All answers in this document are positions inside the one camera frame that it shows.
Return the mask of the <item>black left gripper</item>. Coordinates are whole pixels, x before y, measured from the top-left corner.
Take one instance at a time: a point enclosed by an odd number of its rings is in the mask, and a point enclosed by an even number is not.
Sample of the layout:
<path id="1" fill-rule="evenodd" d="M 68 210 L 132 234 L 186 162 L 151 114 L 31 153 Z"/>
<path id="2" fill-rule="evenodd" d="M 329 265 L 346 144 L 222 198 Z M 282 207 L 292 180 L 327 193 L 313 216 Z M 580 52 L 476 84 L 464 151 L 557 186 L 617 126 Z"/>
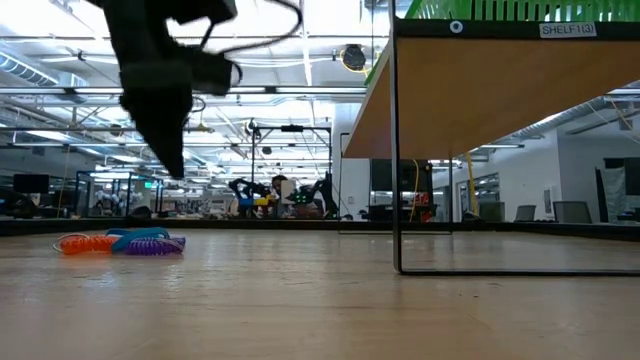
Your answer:
<path id="1" fill-rule="evenodd" d="M 192 109 L 192 47 L 117 45 L 120 97 L 136 130 L 169 175 L 184 178 L 183 128 Z"/>

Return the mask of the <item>grey office chair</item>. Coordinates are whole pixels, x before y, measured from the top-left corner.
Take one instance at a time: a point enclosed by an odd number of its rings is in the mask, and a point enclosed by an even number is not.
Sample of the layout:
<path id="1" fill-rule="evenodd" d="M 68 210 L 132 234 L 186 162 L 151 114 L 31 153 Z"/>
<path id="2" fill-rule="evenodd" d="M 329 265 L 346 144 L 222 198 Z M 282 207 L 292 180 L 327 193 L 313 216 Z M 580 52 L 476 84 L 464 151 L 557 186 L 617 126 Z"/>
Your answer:
<path id="1" fill-rule="evenodd" d="M 558 223 L 592 223 L 588 204 L 584 201 L 555 201 L 553 211 L 555 221 Z"/>

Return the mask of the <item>black computer monitor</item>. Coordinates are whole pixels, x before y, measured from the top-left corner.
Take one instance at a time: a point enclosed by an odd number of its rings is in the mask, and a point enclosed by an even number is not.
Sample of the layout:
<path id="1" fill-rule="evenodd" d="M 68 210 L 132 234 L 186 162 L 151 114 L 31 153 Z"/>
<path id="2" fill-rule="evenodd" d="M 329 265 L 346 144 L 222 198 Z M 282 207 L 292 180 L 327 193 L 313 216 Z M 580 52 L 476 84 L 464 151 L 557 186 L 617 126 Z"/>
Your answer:
<path id="1" fill-rule="evenodd" d="M 48 174 L 14 174 L 13 190 L 23 194 L 44 194 L 49 192 Z"/>

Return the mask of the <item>green plastic slotted basket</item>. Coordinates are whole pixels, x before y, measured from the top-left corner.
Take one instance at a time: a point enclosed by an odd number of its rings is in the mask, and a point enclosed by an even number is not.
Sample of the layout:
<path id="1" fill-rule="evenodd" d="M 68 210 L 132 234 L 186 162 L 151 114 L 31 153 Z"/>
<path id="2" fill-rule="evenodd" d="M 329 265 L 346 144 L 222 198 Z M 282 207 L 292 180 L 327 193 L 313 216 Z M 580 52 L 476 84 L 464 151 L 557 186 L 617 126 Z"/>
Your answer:
<path id="1" fill-rule="evenodd" d="M 640 0 L 413 0 L 409 19 L 640 23 Z"/>

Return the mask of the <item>white shelf label sticker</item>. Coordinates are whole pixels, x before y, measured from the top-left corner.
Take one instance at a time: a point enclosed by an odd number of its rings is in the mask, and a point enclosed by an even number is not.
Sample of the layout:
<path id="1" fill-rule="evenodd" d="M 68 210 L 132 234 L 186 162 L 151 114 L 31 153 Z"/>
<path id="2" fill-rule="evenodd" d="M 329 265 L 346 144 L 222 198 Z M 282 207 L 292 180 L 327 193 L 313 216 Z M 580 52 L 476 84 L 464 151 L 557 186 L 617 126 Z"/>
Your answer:
<path id="1" fill-rule="evenodd" d="M 543 39 L 597 37 L 594 22 L 552 22 L 539 24 L 539 36 Z"/>

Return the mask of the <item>purple coil keychain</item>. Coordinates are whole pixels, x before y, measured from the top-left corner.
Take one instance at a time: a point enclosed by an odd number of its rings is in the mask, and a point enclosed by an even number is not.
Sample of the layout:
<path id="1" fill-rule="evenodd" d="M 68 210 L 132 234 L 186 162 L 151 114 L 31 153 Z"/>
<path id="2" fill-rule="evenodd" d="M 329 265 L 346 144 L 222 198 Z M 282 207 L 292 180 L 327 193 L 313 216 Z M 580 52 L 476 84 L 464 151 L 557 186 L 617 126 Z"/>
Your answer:
<path id="1" fill-rule="evenodd" d="M 186 247 L 184 237 L 175 238 L 137 238 L 132 240 L 123 250 L 126 255 L 163 256 L 181 254 Z"/>

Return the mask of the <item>black distant rig frame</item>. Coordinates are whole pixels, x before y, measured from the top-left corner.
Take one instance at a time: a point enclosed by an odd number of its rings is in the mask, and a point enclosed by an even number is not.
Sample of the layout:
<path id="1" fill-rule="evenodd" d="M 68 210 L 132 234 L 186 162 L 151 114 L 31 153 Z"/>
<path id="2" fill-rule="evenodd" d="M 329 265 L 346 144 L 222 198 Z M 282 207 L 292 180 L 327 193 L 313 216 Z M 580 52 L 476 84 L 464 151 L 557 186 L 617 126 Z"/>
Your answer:
<path id="1" fill-rule="evenodd" d="M 333 199 L 332 140 L 319 134 L 319 127 L 302 125 L 249 125 L 251 136 L 250 181 L 269 186 L 274 203 L 270 214 L 274 218 L 276 194 L 271 179 L 287 177 L 282 182 L 283 203 L 294 211 L 293 219 L 335 220 L 338 208 Z"/>

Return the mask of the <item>orange coil keychain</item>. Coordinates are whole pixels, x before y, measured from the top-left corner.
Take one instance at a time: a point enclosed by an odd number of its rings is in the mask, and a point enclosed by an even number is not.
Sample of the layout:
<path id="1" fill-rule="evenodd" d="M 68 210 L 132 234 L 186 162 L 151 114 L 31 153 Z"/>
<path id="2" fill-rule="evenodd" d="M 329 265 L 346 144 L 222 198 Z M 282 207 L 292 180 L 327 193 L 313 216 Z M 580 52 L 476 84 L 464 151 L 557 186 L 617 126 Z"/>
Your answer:
<path id="1" fill-rule="evenodd" d="M 119 239 L 115 235 L 86 235 L 72 233 L 59 237 L 52 245 L 53 249 L 64 255 L 82 253 L 110 253 L 111 246 Z"/>

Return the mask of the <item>black aluminium table frame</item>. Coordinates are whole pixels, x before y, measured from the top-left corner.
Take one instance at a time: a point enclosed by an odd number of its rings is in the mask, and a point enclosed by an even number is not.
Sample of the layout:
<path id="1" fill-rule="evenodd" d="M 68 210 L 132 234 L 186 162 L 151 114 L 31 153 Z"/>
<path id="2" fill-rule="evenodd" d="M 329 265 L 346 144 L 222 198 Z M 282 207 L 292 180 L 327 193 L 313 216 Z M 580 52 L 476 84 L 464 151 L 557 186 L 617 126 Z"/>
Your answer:
<path id="1" fill-rule="evenodd" d="M 386 232 L 390 222 L 319 220 L 193 220 L 193 219 L 31 219 L 0 220 L 0 237 L 46 233 L 107 230 L 110 228 L 163 227 L 208 230 L 309 230 L 340 232 Z M 523 232 L 556 236 L 640 242 L 640 226 L 566 224 L 553 222 L 404 223 L 402 230 L 422 232 Z"/>

